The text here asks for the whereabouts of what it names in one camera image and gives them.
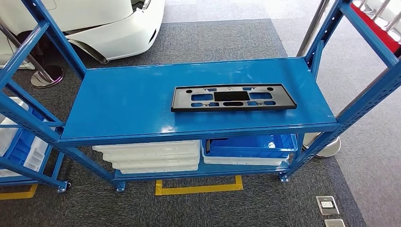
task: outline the white floor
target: white floor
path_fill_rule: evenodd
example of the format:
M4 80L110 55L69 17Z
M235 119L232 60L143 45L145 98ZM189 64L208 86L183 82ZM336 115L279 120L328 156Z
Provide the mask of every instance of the white floor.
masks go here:
M288 55L295 56L320 1L166 2L165 23L270 18ZM318 84L337 114L384 69L344 18L324 49ZM336 156L369 227L399 227L401 223L400 94L394 92L342 134L342 148Z

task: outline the stanchion base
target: stanchion base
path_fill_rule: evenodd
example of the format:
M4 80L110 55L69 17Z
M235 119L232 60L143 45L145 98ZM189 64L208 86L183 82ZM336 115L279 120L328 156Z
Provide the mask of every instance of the stanchion base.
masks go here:
M304 137L304 144L303 144L303 149L308 149L309 144L312 143L314 140L314 137L317 135L317 133L306 133ZM318 158L327 158L327 157L332 157L336 155L341 148L341 140L339 137L337 137L333 142L328 144L323 150L321 150L318 154L316 154L315 157Z
M44 67L53 81L48 81L40 71L36 71L31 77L31 83L37 88L47 88L58 84L64 77L64 70L57 65L49 65Z

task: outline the metal bracket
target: metal bracket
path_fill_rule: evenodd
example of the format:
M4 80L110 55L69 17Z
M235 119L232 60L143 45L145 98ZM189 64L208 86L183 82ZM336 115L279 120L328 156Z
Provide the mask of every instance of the metal bracket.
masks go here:
M280 182L288 182L287 173L279 173Z
M59 186L59 187L57 188L57 192L58 192L58 193L63 193L63 192L65 192L65 191L67 190L67 188L68 188L68 181L62 181L62 182L65 183L65 185L64 185L63 187Z
M120 182L116 187L117 192L124 192L125 191L125 182Z
M296 109L282 84L226 84L176 87L172 112Z

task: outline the shelving unit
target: shelving unit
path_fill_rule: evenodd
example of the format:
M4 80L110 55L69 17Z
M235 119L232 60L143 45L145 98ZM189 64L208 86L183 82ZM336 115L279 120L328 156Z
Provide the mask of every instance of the shelving unit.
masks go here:
M38 26L0 71L0 87L7 86L50 122L40 122L0 94L0 113L48 142L61 153L113 184L118 192L126 181L237 174L277 174L288 178L322 148L365 115L401 85L401 63L350 8L350 0L336 0L304 57L168 64L155 66L86 69L40 0L22 0ZM344 110L333 116L315 82L324 46L345 15L372 46L388 68ZM11 80L18 65L44 33L82 79L67 122L61 122ZM210 84L281 83L297 103L296 109L280 111L172 113L170 104L177 86ZM176 140L218 139L242 135L296 134L302 147L304 133L322 132L305 151L294 151L291 162L279 166L205 164L197 171L121 174L109 173L80 152L77 146ZM66 190L57 181L0 158L0 166Z

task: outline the white car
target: white car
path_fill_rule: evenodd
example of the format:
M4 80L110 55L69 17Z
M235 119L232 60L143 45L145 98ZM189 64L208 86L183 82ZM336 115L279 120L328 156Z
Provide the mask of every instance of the white car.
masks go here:
M42 0L68 41L101 63L147 51L159 32L165 0ZM15 35L36 21L19 0L0 0L0 19ZM0 68L15 47L0 32ZM24 62L20 68L33 69Z

